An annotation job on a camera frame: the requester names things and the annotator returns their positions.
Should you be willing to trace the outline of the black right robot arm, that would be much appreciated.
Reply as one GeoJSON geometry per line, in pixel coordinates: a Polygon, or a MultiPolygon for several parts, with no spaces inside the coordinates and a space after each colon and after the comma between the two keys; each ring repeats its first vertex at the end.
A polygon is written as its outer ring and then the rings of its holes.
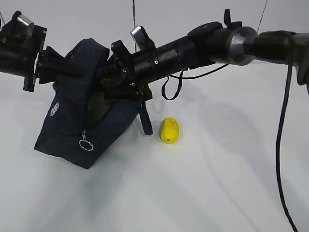
{"type": "Polygon", "coordinates": [[[309,83],[309,35],[292,31],[257,33],[240,21],[233,22],[225,10],[224,22],[203,24],[186,36],[156,47],[142,26],[131,36],[138,48],[130,53],[122,41],[111,45],[112,56],[95,75],[106,98],[150,99],[147,85],[172,74],[215,63],[245,66],[254,60],[291,65],[297,83],[309,83]]]}

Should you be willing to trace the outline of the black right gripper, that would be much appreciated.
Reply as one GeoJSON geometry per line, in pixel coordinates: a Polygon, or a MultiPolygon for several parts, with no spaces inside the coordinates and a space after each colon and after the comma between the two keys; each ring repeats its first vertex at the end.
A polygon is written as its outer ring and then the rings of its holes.
{"type": "Polygon", "coordinates": [[[103,85],[105,99],[153,98],[148,85],[138,83],[134,70],[133,55],[121,40],[112,43],[110,58],[101,61],[98,66],[98,80],[103,85]]]}

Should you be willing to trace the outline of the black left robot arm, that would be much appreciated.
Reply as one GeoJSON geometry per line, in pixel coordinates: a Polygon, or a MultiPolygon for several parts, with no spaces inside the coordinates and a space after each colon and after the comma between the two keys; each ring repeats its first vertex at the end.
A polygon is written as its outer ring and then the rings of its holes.
{"type": "Polygon", "coordinates": [[[81,77],[84,68],[44,47],[47,29],[19,17],[0,31],[0,71],[24,78],[23,90],[33,92],[36,83],[47,84],[61,77],[81,77]]]}

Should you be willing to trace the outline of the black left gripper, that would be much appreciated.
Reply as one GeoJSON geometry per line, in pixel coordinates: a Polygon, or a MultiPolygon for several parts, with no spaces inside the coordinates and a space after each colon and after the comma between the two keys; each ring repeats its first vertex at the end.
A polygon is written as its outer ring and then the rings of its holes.
{"type": "Polygon", "coordinates": [[[47,28],[35,25],[32,37],[30,52],[27,53],[27,70],[24,77],[23,90],[33,92],[37,79],[39,84],[55,82],[60,73],[82,76],[84,68],[71,63],[67,58],[62,57],[52,47],[47,46],[43,50],[47,28]]]}

